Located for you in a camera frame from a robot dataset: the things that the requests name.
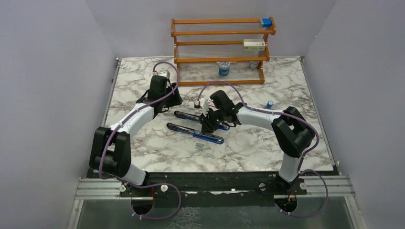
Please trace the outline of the blue stapler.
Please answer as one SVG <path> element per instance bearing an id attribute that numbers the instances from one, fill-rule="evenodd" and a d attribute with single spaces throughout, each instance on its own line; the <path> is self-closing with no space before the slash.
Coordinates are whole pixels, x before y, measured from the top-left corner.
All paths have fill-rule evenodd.
<path id="1" fill-rule="evenodd" d="M 189 120 L 189 121 L 193 121 L 193 122 L 197 122 L 198 124 L 201 124 L 199 117 L 197 115 L 189 114 L 189 113 L 185 113 L 185 112 L 181 112 L 181 111 L 174 111 L 174 115 L 176 118 L 185 119 L 185 120 Z M 221 145 L 224 143 L 224 138 L 217 136 L 217 135 L 213 135 L 212 133 L 203 133 L 201 130 L 198 130 L 193 127 L 187 127 L 187 126 L 178 125 L 178 124 L 174 124 L 174 123 L 167 123 L 166 127 L 169 130 L 188 134 L 194 138 L 204 140 L 207 142 L 215 143 L 218 145 Z"/>

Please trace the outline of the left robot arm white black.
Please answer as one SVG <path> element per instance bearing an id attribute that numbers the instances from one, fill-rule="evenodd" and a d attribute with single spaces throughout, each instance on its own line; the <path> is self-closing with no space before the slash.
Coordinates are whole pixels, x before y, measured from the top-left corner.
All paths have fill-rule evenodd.
<path id="1" fill-rule="evenodd" d="M 100 126 L 95 130 L 90 168 L 98 170 L 99 177 L 110 175 L 132 183 L 132 190 L 137 195 L 146 195 L 150 183 L 145 179 L 147 172 L 131 162 L 131 140 L 159 113 L 181 104 L 178 84 L 165 76 L 154 75 L 149 89 L 136 101 L 130 113 L 110 127 Z"/>

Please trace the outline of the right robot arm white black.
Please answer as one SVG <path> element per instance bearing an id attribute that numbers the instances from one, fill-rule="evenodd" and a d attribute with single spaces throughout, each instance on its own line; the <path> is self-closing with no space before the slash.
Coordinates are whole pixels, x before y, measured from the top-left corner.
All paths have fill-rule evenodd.
<path id="1" fill-rule="evenodd" d="M 298 178 L 303 152 L 307 149 L 315 131 L 310 127 L 295 107 L 288 107 L 283 111 L 271 111 L 248 107 L 239 102 L 234 104 L 223 90 L 210 96 L 215 110 L 209 107 L 207 100 L 198 98 L 194 107 L 200 108 L 202 114 L 199 120 L 202 124 L 201 132 L 212 134 L 220 123 L 234 125 L 254 125 L 274 132 L 277 142 L 283 151 L 282 165 L 276 180 L 276 189 L 281 194 L 287 194 L 295 187 Z"/>

